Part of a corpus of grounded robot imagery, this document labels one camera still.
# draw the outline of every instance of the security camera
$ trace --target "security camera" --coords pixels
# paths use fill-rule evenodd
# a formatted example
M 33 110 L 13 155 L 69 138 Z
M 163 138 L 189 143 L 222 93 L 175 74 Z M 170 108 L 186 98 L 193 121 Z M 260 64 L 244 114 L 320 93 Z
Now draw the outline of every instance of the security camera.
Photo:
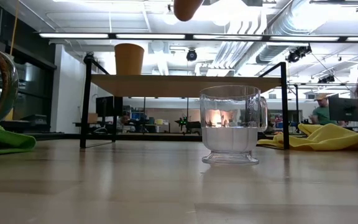
M 197 60 L 197 53 L 195 49 L 189 49 L 189 52 L 187 52 L 186 56 L 187 61 L 194 62 Z

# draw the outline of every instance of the man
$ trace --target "man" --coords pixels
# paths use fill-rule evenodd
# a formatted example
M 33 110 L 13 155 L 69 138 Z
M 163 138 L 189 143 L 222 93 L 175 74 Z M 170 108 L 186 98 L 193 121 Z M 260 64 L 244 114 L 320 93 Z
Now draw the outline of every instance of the man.
M 337 124 L 336 121 L 329 119 L 329 108 L 327 94 L 318 94 L 314 99 L 318 103 L 318 107 L 313 110 L 313 115 L 309 118 L 313 124 Z

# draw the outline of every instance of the ceiling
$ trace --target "ceiling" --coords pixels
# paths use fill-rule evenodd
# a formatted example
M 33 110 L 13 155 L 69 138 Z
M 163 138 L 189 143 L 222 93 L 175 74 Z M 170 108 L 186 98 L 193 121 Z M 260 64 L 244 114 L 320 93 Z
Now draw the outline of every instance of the ceiling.
M 223 3 L 218 8 L 216 7 L 215 10 L 217 11 L 212 12 L 211 6 L 202 6 L 199 9 L 202 13 L 195 15 L 194 19 L 188 22 L 176 21 L 175 17 L 168 13 L 167 5 L 172 4 L 169 0 L 105 0 L 108 3 L 55 1 L 21 0 L 19 19 L 40 32 L 228 33 L 231 31 L 232 24 L 238 22 L 236 20 L 248 20 L 252 24 L 256 22 L 260 27 L 274 25 L 277 21 L 273 22 L 272 19 L 275 19 L 275 15 L 290 0 L 275 0 L 276 4 L 266 4 L 262 9 L 259 9 L 258 13 L 263 15 L 261 17 L 265 16 L 265 22 L 258 20 L 256 16 L 249 16 L 250 18 L 245 19 L 246 16 L 244 15 L 252 14 L 252 11 L 248 11 L 250 10 L 249 7 L 241 6 L 242 8 L 239 9 L 240 5 L 223 4 L 228 2 L 237 4 L 241 0 L 220 0 Z M 9 12 L 14 12 L 16 1 L 0 0 L 0 5 Z M 358 6 L 316 7 L 307 4 L 302 8 L 302 12 L 293 15 L 295 19 L 292 23 L 301 28 L 309 27 L 310 33 L 316 35 L 356 35 L 358 34 L 357 8 Z M 230 18 L 232 22 L 225 26 L 219 26 L 228 22 L 227 18 Z M 153 54 L 152 50 L 149 49 L 149 42 L 146 40 L 133 41 L 133 43 L 143 46 L 146 49 L 145 52 L 149 53 L 144 57 L 142 73 L 159 75 L 160 68 L 157 61 L 161 60 L 161 57 Z M 78 58 L 82 58 L 85 52 L 94 51 L 95 56 L 106 69 L 111 73 L 115 72 L 115 65 L 112 63 L 114 61 L 114 45 L 120 43 L 119 40 L 71 40 L 70 42 L 60 40 L 60 43 L 65 44 L 66 50 Z M 220 41 L 189 42 L 178 40 L 169 41 L 166 44 L 171 47 L 183 47 L 183 49 L 179 48 L 180 50 L 168 51 L 164 55 L 170 75 L 194 75 L 197 64 L 200 67 L 213 63 L 223 46 Z M 250 51 L 253 47 L 252 43 L 249 43 L 244 48 L 248 50 L 244 51 L 246 53 L 241 58 L 251 54 Z M 188 62 L 186 60 L 188 48 L 196 49 L 197 61 Z M 358 44 L 311 44 L 311 48 L 313 55 L 309 54 L 299 62 L 289 64 L 289 80 L 291 82 L 316 83 L 319 77 L 328 74 L 335 74 L 338 79 L 337 82 L 354 83 L 357 81 Z M 274 57 L 270 64 L 284 61 L 287 55 L 288 49 Z M 254 76 L 266 71 L 271 65 L 258 64 L 255 62 L 255 57 L 251 57 L 242 67 L 242 72 L 235 73 L 235 75 Z M 279 71 L 273 72 L 272 75 L 279 75 Z

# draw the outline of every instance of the shelf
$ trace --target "shelf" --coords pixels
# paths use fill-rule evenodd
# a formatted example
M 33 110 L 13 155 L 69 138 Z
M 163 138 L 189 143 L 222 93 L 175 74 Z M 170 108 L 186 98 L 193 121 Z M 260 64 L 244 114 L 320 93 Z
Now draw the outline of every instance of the shelf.
M 280 86 L 280 78 L 194 77 L 161 75 L 92 75 L 92 82 L 114 96 L 200 97 L 205 88 L 255 86 L 261 93 Z

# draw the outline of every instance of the green shirt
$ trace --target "green shirt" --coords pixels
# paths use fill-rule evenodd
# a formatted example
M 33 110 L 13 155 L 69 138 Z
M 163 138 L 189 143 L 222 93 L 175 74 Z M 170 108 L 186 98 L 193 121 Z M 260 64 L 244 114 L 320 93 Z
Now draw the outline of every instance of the green shirt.
M 318 122 L 321 125 L 325 124 L 336 124 L 336 121 L 329 119 L 329 108 L 328 107 L 317 107 L 313 110 L 313 115 L 317 116 Z

